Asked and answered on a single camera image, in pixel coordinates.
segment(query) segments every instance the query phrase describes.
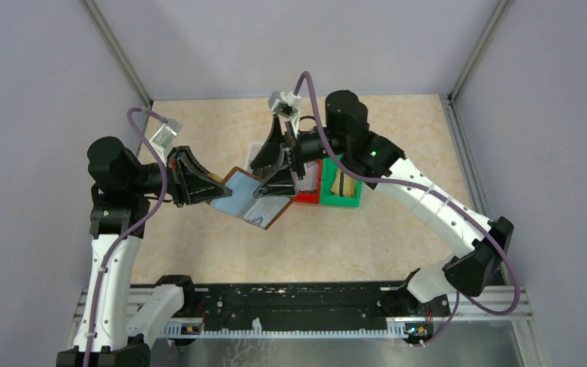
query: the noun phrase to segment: floor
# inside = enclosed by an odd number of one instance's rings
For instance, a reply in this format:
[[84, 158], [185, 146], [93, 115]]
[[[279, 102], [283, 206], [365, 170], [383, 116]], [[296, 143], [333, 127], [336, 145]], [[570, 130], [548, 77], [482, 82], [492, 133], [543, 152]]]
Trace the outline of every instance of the floor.
[[[438, 95], [360, 100], [372, 131], [469, 204]], [[302, 108], [309, 114], [308, 100]], [[266, 99], [163, 101], [154, 111], [181, 123], [174, 145], [189, 145], [221, 177], [234, 166], [245, 167], [251, 143], [264, 141], [271, 127]], [[157, 127], [151, 119], [147, 136]], [[140, 158], [152, 162], [146, 149]], [[446, 244], [402, 205], [368, 188], [358, 209], [295, 203], [267, 231], [206, 204], [166, 204], [146, 226], [132, 283], [154, 283], [163, 274], [188, 274], [196, 283], [401, 279], [448, 254]]]

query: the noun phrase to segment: beige table surface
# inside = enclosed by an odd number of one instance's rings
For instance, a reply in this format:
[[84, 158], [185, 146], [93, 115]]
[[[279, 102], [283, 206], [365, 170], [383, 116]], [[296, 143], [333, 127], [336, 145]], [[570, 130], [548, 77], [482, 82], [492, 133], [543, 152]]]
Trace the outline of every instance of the beige table surface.
[[[360, 100], [373, 132], [469, 204], [437, 95]], [[302, 108], [310, 114], [309, 100]], [[182, 124], [174, 145], [189, 145], [197, 160], [221, 177], [234, 166], [244, 167], [250, 144], [264, 141], [271, 127], [266, 99], [165, 101], [156, 102], [154, 111]], [[150, 119], [147, 136], [157, 127]], [[140, 157], [153, 161], [145, 148]], [[402, 205], [366, 187], [358, 209], [294, 203], [267, 231], [206, 204], [181, 209], [166, 204], [146, 225], [132, 282], [153, 283], [163, 274], [187, 274], [196, 283], [402, 279], [448, 254], [446, 244]]]

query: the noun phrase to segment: wall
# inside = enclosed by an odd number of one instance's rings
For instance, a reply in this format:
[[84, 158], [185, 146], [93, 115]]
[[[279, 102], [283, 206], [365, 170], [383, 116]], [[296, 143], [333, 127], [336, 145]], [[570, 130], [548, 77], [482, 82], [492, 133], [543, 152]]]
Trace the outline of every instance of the wall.
[[497, 0], [106, 0], [153, 99], [268, 96], [309, 70], [320, 94], [448, 93]]
[[516, 1], [457, 106], [553, 365], [587, 365], [587, 2]]
[[89, 273], [86, 149], [140, 104], [78, 1], [0, 2], [0, 365], [54, 365]]

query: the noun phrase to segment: red container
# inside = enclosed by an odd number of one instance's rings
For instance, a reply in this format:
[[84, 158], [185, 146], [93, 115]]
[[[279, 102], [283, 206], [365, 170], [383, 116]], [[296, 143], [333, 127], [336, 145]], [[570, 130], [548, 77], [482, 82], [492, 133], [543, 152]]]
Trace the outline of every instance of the red container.
[[296, 195], [296, 203], [317, 204], [320, 202], [320, 183], [323, 180], [323, 161], [318, 161], [318, 174], [316, 181], [316, 191], [313, 193], [299, 193]]

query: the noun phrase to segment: green container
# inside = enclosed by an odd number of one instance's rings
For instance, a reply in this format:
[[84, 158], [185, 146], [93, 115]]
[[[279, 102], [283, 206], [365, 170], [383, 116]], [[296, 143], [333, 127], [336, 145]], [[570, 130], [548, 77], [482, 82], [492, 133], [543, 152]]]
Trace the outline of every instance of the green container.
[[336, 173], [339, 168], [336, 166], [332, 158], [325, 158], [323, 160], [323, 178], [320, 182], [320, 203], [321, 205], [336, 205], [336, 206], [347, 206], [350, 208], [358, 207], [358, 203], [361, 201], [361, 181], [356, 181], [355, 185], [355, 197], [344, 197], [334, 195], [332, 190], [332, 184], [336, 179]]

